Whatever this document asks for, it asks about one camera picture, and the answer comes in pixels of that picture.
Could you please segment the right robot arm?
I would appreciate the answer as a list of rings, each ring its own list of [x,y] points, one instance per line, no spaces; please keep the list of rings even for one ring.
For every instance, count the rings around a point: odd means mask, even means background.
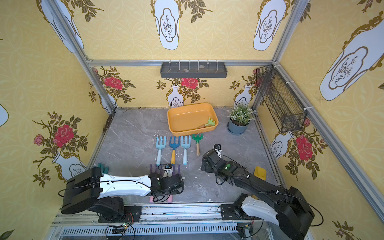
[[[258,217],[280,227],[292,240],[303,240],[315,218],[310,204],[302,193],[291,187],[285,189],[270,184],[248,172],[235,161],[226,161],[219,157],[214,149],[203,155],[202,171],[213,173],[221,184],[228,181],[231,185],[251,193],[242,202],[241,208],[250,217]]]

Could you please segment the green rake wooden handle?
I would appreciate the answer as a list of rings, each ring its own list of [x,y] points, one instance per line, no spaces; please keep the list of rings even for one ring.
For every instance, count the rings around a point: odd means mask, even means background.
[[[200,140],[203,139],[203,134],[193,134],[192,139],[196,141],[196,153],[197,156],[200,156]]]

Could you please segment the purple rake pink handle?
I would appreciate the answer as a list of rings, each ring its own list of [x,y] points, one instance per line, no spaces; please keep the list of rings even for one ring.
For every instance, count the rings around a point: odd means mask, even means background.
[[[156,164],[150,164],[150,173],[155,173],[155,174],[158,174],[158,167]],[[153,204],[153,203],[156,203],[158,202],[159,200],[158,199],[155,199],[154,200],[154,197],[153,196],[150,196],[150,203]]]
[[[173,165],[172,170],[173,170],[172,175],[179,174],[180,173],[180,165]],[[167,203],[172,203],[172,202],[173,202],[173,195],[170,195],[169,198],[167,199]]]

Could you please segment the light green small rake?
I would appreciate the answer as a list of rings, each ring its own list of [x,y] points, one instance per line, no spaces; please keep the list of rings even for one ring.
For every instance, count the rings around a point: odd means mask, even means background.
[[[213,120],[213,118],[209,117],[208,122],[206,124],[200,125],[197,127],[197,129],[202,129],[206,127],[214,127],[216,125],[216,121]]]

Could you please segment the orange plastic storage tray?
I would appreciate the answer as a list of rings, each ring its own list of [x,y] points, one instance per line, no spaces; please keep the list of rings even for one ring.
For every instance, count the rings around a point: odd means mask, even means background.
[[[213,131],[219,124],[214,108],[209,103],[171,108],[168,110],[167,116],[169,129],[175,137]],[[198,126],[206,124],[209,117],[216,121],[216,125],[214,127],[197,129]]]

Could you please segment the light blue hand rake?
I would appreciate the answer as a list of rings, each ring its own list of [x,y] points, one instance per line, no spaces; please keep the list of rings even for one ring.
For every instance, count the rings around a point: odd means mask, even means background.
[[[156,137],[156,148],[158,149],[158,155],[157,155],[157,161],[156,161],[157,166],[161,164],[162,149],[166,147],[166,142],[167,142],[166,136]]]

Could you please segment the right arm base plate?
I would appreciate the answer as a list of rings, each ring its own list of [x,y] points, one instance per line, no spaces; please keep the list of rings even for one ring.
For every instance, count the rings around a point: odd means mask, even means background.
[[[242,220],[242,209],[235,204],[222,204],[220,205],[220,213],[222,220]]]

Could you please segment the dark blue rake yellow handle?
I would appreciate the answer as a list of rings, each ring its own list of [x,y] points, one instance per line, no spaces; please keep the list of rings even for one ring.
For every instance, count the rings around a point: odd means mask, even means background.
[[[170,137],[169,146],[173,149],[171,164],[174,165],[176,163],[176,148],[180,146],[181,137]]]

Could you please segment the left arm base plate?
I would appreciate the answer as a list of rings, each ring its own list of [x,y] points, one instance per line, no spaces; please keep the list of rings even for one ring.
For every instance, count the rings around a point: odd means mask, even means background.
[[[99,216],[98,223],[138,223],[142,213],[142,206],[124,206],[124,214],[114,219]]]

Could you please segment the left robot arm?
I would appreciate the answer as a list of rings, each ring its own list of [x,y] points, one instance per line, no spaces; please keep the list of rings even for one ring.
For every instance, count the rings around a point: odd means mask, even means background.
[[[99,213],[106,220],[121,221],[125,217],[124,200],[120,196],[152,196],[154,201],[184,191],[180,174],[163,177],[151,173],[140,177],[119,177],[103,174],[101,168],[91,168],[67,181],[62,214],[83,211]]]

